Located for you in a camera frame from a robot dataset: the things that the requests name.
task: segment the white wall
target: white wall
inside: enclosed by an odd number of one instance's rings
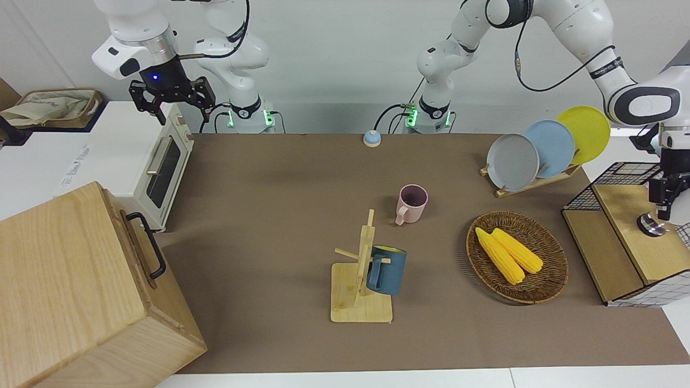
[[[417,53],[447,36],[460,3],[254,0],[251,28],[272,52],[269,65],[254,72],[259,90],[283,111],[289,131],[364,132],[384,107],[407,102],[420,80]],[[618,53],[635,79],[658,74],[690,37],[687,0],[607,3]],[[161,7],[179,32],[181,52],[214,35],[199,4],[161,1]],[[517,33],[490,30],[478,61],[454,73],[456,130],[520,132],[571,106],[600,105],[584,71],[549,93],[523,89],[513,70]],[[73,85],[128,99],[128,81],[108,78],[90,60],[108,35],[90,0],[0,0],[0,77],[20,93]],[[523,77],[536,87],[579,66],[540,19],[528,23],[521,57]],[[207,75],[218,97],[226,97],[220,82],[193,61],[185,67],[190,77]]]

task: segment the plate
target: plate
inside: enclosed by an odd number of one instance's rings
[[[516,285],[508,283],[480,245],[475,227],[488,233],[494,228],[503,229],[542,259],[542,270],[525,273],[524,280]],[[563,248],[539,222],[520,213],[492,211],[479,216],[467,232],[465,249],[479,279],[498,295],[514,302],[546,302],[558,296],[568,282],[568,260]]]
[[[539,154],[525,136],[503,135],[491,144],[486,164],[494,185],[505,191],[520,191],[537,176]]]
[[[532,124],[523,136],[529,139],[539,154],[543,167],[538,178],[550,178],[568,168],[575,155],[575,140],[565,125],[555,120],[542,120]]]
[[[609,119],[597,108],[576,106],[561,113],[557,118],[563,123],[575,139],[575,157],[572,164],[587,163],[602,152],[611,138]]]

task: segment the dark blue mug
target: dark blue mug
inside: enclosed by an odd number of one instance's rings
[[[400,292],[407,252],[391,246],[374,245],[371,257],[373,261],[369,264],[366,288],[378,293],[397,295]]]

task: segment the woven tray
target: woven tray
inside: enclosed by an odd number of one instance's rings
[[[491,233],[501,228],[523,243],[543,261],[542,270],[525,273],[516,285],[508,283],[479,244],[475,227]],[[554,299],[568,282],[568,260],[556,238],[541,224],[512,211],[493,211],[478,217],[470,226],[465,243],[467,257],[477,276],[498,295],[515,302],[535,304]]]

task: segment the label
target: label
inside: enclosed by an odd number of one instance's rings
[[[67,171],[65,177],[62,178],[62,182],[60,182],[60,187],[68,187],[72,184],[72,181],[74,180],[75,176],[83,166],[86,157],[88,156],[89,152],[91,152],[91,147],[93,147],[93,144],[84,144],[84,146],[81,147],[81,151],[79,151],[79,154],[72,162],[72,166],[70,166],[70,170]]]
[[[621,68],[625,67],[625,66],[623,66],[623,60],[621,60],[620,57],[618,57],[618,58],[614,59],[613,61],[607,63],[606,65],[598,68],[597,70],[590,72],[589,76],[592,77],[592,79],[597,79],[597,78],[599,78],[599,77],[607,74],[608,72],[611,72],[611,71],[613,71],[619,67],[621,67]]]

